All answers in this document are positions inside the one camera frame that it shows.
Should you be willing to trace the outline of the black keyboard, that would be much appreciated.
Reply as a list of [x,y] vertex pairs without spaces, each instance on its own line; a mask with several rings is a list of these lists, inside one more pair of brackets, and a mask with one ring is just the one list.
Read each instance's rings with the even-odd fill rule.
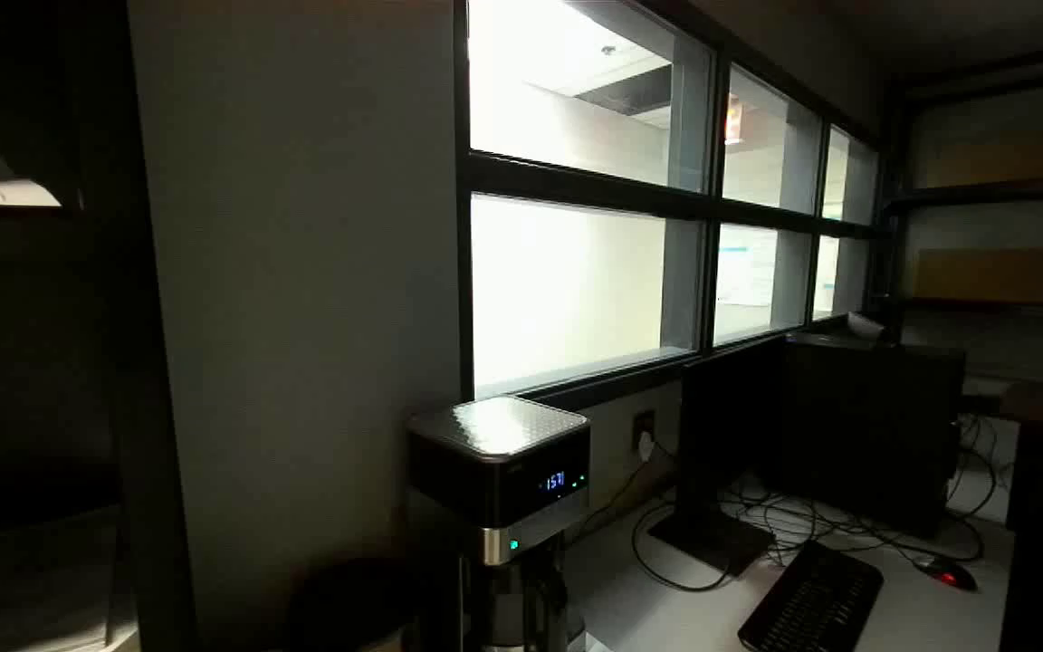
[[856,652],[885,573],[821,544],[805,544],[749,620],[745,652]]

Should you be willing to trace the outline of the upper cardboard box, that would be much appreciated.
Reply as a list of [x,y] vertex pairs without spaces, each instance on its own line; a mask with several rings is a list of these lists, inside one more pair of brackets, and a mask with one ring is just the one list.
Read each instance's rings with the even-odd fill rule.
[[916,153],[920,188],[1043,180],[1043,128],[941,136]]

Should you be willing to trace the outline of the black coffee carafe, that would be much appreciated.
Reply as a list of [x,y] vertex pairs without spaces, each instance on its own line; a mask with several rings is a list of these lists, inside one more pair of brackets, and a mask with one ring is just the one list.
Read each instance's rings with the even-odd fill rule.
[[568,587],[556,562],[521,559],[474,573],[474,652],[568,652],[572,640]]

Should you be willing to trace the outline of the black silver coffee machine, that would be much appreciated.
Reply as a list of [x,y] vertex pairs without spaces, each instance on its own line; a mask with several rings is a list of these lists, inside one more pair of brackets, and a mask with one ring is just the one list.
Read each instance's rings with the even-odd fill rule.
[[546,559],[590,507],[590,420],[534,398],[477,398],[411,420],[412,652],[474,652],[477,570]]

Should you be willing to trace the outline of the black mouse with red light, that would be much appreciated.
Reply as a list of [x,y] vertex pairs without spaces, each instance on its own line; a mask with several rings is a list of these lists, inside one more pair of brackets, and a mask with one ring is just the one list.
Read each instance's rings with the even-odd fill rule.
[[971,589],[971,593],[977,589],[977,581],[957,562],[930,562],[928,573],[946,587]]

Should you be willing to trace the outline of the black window frame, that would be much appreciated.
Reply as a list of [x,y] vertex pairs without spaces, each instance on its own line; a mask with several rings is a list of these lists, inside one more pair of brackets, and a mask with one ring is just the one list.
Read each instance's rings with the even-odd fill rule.
[[458,0],[468,392],[694,361],[858,303],[873,136],[687,0]]

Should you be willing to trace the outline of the wall power outlet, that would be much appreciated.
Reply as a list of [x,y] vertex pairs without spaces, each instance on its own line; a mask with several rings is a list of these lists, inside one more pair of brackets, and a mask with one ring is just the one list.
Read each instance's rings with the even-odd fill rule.
[[638,460],[655,457],[655,409],[636,414],[636,454]]

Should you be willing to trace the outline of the lower cardboard box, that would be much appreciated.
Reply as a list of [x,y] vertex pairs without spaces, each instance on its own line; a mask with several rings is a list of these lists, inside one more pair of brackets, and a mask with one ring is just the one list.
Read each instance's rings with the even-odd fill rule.
[[925,250],[912,294],[928,300],[1043,303],[1043,250]]

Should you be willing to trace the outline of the dark metal shelf unit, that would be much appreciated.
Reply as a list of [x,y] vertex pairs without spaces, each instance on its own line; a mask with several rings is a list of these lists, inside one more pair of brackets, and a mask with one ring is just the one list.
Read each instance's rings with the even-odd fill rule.
[[1043,250],[1043,180],[920,188],[916,153],[941,136],[1043,128],[1043,50],[896,85],[896,162],[882,221],[893,227],[882,291],[911,343],[971,354],[966,392],[992,414],[1043,428],[1043,303],[928,300],[912,294],[925,250]]

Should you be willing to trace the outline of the black computer monitor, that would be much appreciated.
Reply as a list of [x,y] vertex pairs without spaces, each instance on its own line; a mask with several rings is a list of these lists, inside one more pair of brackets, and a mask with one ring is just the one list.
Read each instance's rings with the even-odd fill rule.
[[946,523],[966,354],[957,347],[788,338],[686,379],[679,503],[654,535],[739,576],[777,535],[719,492],[739,474],[912,535]]

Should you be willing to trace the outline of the cardboard box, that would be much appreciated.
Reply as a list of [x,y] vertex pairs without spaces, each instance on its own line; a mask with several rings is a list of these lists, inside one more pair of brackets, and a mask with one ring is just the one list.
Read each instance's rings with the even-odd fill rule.
[[920,188],[1043,180],[1043,128],[941,136],[916,153]]
[[1043,250],[925,250],[912,294],[928,300],[1043,303]]

